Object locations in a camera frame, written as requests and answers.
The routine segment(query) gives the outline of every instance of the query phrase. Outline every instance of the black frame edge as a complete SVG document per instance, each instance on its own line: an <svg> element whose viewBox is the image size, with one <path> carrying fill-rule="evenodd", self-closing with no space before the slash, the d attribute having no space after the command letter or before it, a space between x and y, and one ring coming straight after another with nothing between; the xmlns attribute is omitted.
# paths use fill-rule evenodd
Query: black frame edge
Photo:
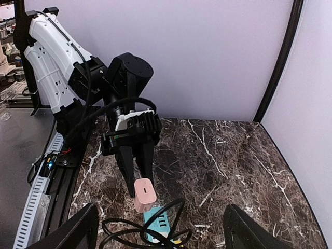
<svg viewBox="0 0 332 249"><path fill-rule="evenodd" d="M313 209L312 209L312 207L311 207L311 205L310 205L310 203L309 203L309 201L308 201L308 199L307 199L307 197L306 197L306 195L305 195L305 192L303 191L303 189L302 189L302 187L301 187L299 181L297 180L297 178L296 178L294 172L293 172L292 169L290 168L290 166L289 166L288 162L286 161L284 155L283 155L283 154L281 153L281 151L279 150L278 146L276 145L276 143L275 143L274 140L272 139L272 137L271 137L271 135L269 134L269 132L267 131L267 129L265 129L265 127L264 127L262 124L260 124L260 126L264 129L264 131L266 132L266 134L269 136L270 140L273 142L274 146L275 146L276 149L278 150L278 152L279 152L279 154L281 155L282 159L285 161L285 163L286 163L286 165L287 165L289 171L291 172L292 176L294 177L294 179L295 179L297 185L298 185L299 188L300 188L300 191L301 191L302 195L304 196L304 198L305 198L305 200L306 200L306 202L307 202L307 204L308 204L308 206L309 206L310 212L312 213L312 216L313 216L315 222L317 223L317 226L318 226L318 229L319 229L319 231L320 231L320 233L321 233L321 236L322 236L322 238L323 238L324 244L325 244L326 248L328 248L328 246L327 246L327 242L326 242L326 239L325 239L324 234L323 234L322 229L321 229L321 226L320 226L320 224L318 223L318 220L317 220L317 218L316 218L316 215L315 215L315 213L313 212Z"/></svg>
<svg viewBox="0 0 332 249"><path fill-rule="evenodd" d="M71 155L68 155L56 160L57 169L50 175L50 183L47 189L47 194L51 195L51 201L44 220L40 240L56 231L68 219L78 174L94 128L94 124L86 127L84 141L76 148L79 151L78 157L73 158ZM64 167L62 165L63 160L68 162L73 160L74 165Z"/></svg>
<svg viewBox="0 0 332 249"><path fill-rule="evenodd" d="M302 7L304 0L294 0L292 11L290 13L286 33L282 46L276 61L275 67L273 69L271 78L269 80L268 86L262 98L262 101L258 107L257 113L254 117L254 122L261 122L274 95L276 87L280 81L281 75L284 71L289 52L291 51L294 37L297 31L298 23L300 20Z"/></svg>
<svg viewBox="0 0 332 249"><path fill-rule="evenodd" d="M14 9L15 9L15 20L16 23L19 22L20 18L22 17L23 13L25 12L25 4L24 0L14 0ZM22 66L25 74L26 84L29 88L29 92L36 92L38 90L35 74L33 72L33 68L30 62L26 59L23 53L20 53L22 59ZM32 105L35 110L40 108L41 101L39 97L39 93L30 95Z"/></svg>

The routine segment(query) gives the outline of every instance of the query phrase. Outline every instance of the black cable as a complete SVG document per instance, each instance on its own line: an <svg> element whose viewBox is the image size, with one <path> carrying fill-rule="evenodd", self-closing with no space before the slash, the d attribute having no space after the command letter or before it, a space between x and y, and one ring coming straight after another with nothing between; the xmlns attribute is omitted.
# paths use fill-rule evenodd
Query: black cable
<svg viewBox="0 0 332 249"><path fill-rule="evenodd" d="M166 212L167 210L169 210L170 208L172 208L175 205L180 205L179 210L177 211L176 214L176 218L175 221L173 223L173 226L171 228L171 231L168 235L167 238L165 238L163 235L159 234L158 232L155 232L153 230L148 229L148 227L158 218L159 215L161 215L162 213ZM176 226L178 224L179 218L181 216L181 213L183 211L185 205L185 200L184 199L177 199L175 201L172 201L171 203L169 203L168 205L166 205L165 207L163 207L162 209L160 209L157 213L155 213L146 223L144 226L140 226L134 222L131 222L129 220L125 220L125 219L118 219L118 218L110 218L110 219L106 219L104 221L102 221L102 229L103 231L108 235L99 245L99 249L103 249L104 246L112 239L118 241L119 243L122 243L123 245L132 247L132 248L141 248L141 249L145 249L145 248L157 248L157 249L165 249L165 248L183 248L180 247L184 244L186 244L191 236L192 236L192 231L191 229L186 229L184 231L181 231L179 233L174 234L174 231L176 229ZM126 223L128 225L131 225L133 227L133 229L127 229L127 230L123 230L123 231L119 231L116 233L111 233L108 228L107 228L107 224L108 223ZM130 234L130 233L140 233L141 239L145 242L148 243L150 245L138 245L135 243L132 243L130 241L124 240L119 238L119 236L125 235L125 234ZM159 240L160 242L158 243L152 243L150 241L148 241L144 235L148 233L151 236L153 236L155 239ZM171 240L174 238L179 237L180 235L183 234L188 234L187 237L180 243L180 244L174 244Z"/></svg>
<svg viewBox="0 0 332 249"><path fill-rule="evenodd" d="M36 178L37 176L37 173L38 173L38 170L42 164L42 161L44 159L44 156L45 156L45 152L47 150L47 147L48 147L48 144L50 143L50 140L52 138L52 134L53 134L53 130L56 126L56 119L53 119L53 123L52 123L52 127L51 127L51 130L50 130L50 133L48 134L48 138L47 138L47 141L46 141L46 144L44 146L44 149L43 149L43 152L41 153L41 157L40 157L40 160L39 162L37 163L37 165L33 164L33 166L30 168L29 170L29 173L27 174L27 178L26 178L26 181L27 183L31 184L33 182L33 180ZM35 173L33 174L33 176L30 178L30 175L32 173L32 170L34 169Z"/></svg>
<svg viewBox="0 0 332 249"><path fill-rule="evenodd" d="M36 112L38 111L39 109L39 105L40 105L40 97L37 98L37 105L36 107L34 108L34 110L32 111L32 113L30 114L31 116L34 116L36 114Z"/></svg>
<svg viewBox="0 0 332 249"><path fill-rule="evenodd" d="M37 11L37 13L44 15L50 21L50 23L52 23L53 26L56 27L56 29L64 36L64 38L68 42L71 41L68 38L68 36L53 22L53 20L48 15L46 15L44 12L40 12L40 11ZM91 72L90 72L90 69L89 69L88 62L84 59L83 55L81 54L81 52L78 50L78 48L75 46L75 44L73 42L71 42L71 46L75 49L75 51L81 57L81 59L83 61L83 64L84 64L84 67L87 71L88 93L87 93L87 99L86 99L85 106L84 106L84 111L83 111L83 114L82 114L82 119L83 119L84 117L86 117L86 115L89 111L89 107L90 107L90 98L91 98L91 92L92 92Z"/></svg>
<svg viewBox="0 0 332 249"><path fill-rule="evenodd" d="M41 157L39 157L33 164L32 164L32 166L31 166L31 168L30 168L30 170L29 170L29 173L28 173L28 178L30 178L30 175L31 175L31 173L32 173L32 170L34 169L36 169L36 164L38 164L38 163L40 163L40 161L43 161L43 160L45 160L45 159L47 159L51 154L56 154L56 153L58 153L57 155L59 156L59 157L61 157L61 156L64 156L64 155L66 155L66 154L61 154L61 153L63 153L63 151L61 151L61 150L51 150L50 152L48 152L45 156L44 156L44 158L43 159L41 159Z"/></svg>
<svg viewBox="0 0 332 249"><path fill-rule="evenodd" d="M155 111L155 113L157 112L156 105L152 101L150 101L150 100L147 100L147 99L144 99L144 98L140 98L140 97L124 98L124 99L121 99L121 100L109 103L108 105L105 105L104 107L96 110L94 113L92 113L89 116L85 117L83 120L81 120L77 125L75 125L69 131L69 133L65 136L65 139L67 141L70 141L75 136L75 134L80 129L83 128L83 126L86 123L88 123L88 122L96 119L98 116L104 114L104 112L106 112L108 109L110 109L110 108L116 108L118 106L121 106L121 105L124 105L124 104L129 104L129 103L142 103L142 104L145 104L145 105L151 107Z"/></svg>
<svg viewBox="0 0 332 249"><path fill-rule="evenodd" d="M22 91L22 95L24 96L24 97L29 97L32 93L25 93L26 91L28 91L28 87L25 87L24 88L24 90Z"/></svg>

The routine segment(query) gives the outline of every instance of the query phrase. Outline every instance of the yellow plug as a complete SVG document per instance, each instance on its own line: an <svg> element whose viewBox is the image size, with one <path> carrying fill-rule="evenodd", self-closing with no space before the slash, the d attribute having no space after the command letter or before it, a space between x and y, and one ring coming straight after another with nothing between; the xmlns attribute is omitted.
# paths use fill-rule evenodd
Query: yellow plug
<svg viewBox="0 0 332 249"><path fill-rule="evenodd" d="M176 244L176 245L177 245L177 244L180 244L180 243L181 243L181 240L175 240L175 241L174 241L174 244Z"/></svg>

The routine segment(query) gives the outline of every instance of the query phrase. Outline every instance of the white wall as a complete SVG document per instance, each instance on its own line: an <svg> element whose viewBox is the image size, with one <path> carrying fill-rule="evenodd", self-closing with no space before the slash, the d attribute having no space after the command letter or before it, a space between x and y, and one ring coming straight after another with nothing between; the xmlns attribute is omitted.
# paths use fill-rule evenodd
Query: white wall
<svg viewBox="0 0 332 249"><path fill-rule="evenodd" d="M155 74L143 92L162 116L252 120L292 0L28 0L57 6L69 33L108 66L126 51Z"/></svg>
<svg viewBox="0 0 332 249"><path fill-rule="evenodd" d="M262 124L332 247L332 4L307 1L286 70Z"/></svg>
<svg viewBox="0 0 332 249"><path fill-rule="evenodd" d="M9 19L15 16L14 4L0 6L0 17Z"/></svg>

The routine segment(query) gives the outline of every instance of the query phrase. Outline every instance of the blue component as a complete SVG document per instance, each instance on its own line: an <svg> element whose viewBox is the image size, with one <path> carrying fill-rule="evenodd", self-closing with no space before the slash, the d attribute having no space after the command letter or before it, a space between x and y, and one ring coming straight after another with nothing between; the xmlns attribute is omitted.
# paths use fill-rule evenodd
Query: blue component
<svg viewBox="0 0 332 249"><path fill-rule="evenodd" d="M52 169L53 167L53 161L50 161L48 164L47 164L47 168L50 170Z"/></svg>
<svg viewBox="0 0 332 249"><path fill-rule="evenodd" d="M144 223L146 223L155 213L157 213L162 207L154 207L148 212L144 212ZM167 214L166 212L163 212L161 215L158 216L158 218L148 227L148 229L151 229L153 231L156 231L165 237L171 232L171 227L168 222ZM150 242L157 243L156 239L153 239L153 237L149 234L147 234L147 239Z"/></svg>

